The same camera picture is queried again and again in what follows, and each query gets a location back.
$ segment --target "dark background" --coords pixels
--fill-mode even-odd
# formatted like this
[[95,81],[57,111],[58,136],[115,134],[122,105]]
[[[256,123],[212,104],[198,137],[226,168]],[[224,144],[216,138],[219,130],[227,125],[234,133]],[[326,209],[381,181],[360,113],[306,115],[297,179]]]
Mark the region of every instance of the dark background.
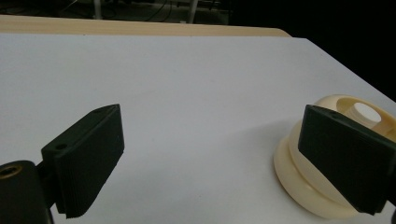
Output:
[[230,25],[307,38],[396,102],[395,0],[239,0]]

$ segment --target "white surface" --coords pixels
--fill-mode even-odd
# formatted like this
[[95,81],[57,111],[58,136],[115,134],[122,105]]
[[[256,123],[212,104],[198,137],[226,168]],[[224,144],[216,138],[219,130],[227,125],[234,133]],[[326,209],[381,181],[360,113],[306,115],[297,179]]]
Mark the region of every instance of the white surface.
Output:
[[125,152],[90,210],[55,223],[389,223],[325,220],[280,186],[273,154],[307,104],[340,93],[396,105],[305,39],[0,35],[0,163],[120,104]]
[[356,103],[348,109],[346,115],[367,128],[373,128],[381,121],[381,116],[370,106]]

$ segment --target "screw hole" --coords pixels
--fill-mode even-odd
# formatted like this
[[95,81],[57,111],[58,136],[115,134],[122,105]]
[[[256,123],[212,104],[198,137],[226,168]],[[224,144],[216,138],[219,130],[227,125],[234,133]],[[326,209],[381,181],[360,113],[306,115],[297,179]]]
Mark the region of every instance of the screw hole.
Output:
[[60,144],[60,145],[56,146],[55,148],[61,150],[61,149],[64,149],[66,147],[67,147],[67,144]]
[[7,166],[0,170],[0,179],[9,178],[13,175],[16,175],[21,171],[21,169],[22,169],[21,166],[16,166],[16,165]]

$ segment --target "spool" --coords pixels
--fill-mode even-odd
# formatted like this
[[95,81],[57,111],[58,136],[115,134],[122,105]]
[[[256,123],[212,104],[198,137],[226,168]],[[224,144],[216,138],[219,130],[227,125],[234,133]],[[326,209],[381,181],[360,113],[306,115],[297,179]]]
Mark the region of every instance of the spool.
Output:
[[[348,95],[330,95],[315,105],[325,107],[357,121],[396,141],[396,120],[386,111],[362,99]],[[274,165],[280,183],[286,192],[302,207],[328,219],[349,218],[359,212],[335,186],[299,151],[298,140],[302,121],[279,142]]]

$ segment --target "white table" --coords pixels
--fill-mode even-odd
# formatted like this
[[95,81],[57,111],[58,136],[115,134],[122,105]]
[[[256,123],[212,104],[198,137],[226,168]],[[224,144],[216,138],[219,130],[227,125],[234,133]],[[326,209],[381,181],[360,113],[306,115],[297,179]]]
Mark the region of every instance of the white table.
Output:
[[90,210],[55,223],[389,223],[311,215],[272,157],[304,107],[329,94],[388,97],[305,39],[0,34],[0,163],[120,104],[125,152]]

